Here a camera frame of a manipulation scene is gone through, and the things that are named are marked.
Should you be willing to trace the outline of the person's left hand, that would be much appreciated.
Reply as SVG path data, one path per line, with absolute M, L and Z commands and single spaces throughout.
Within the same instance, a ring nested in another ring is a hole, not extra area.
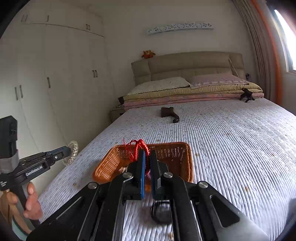
M 38 201 L 38 194 L 32 182 L 27 186 L 28 197 L 23 212 L 24 217 L 31 220 L 38 220 L 43 216 L 41 204 Z M 13 192 L 6 192 L 1 196 L 1 213 L 5 218 L 8 218 L 12 211 L 9 211 L 9 205 L 15 205 L 18 202 L 18 197 Z

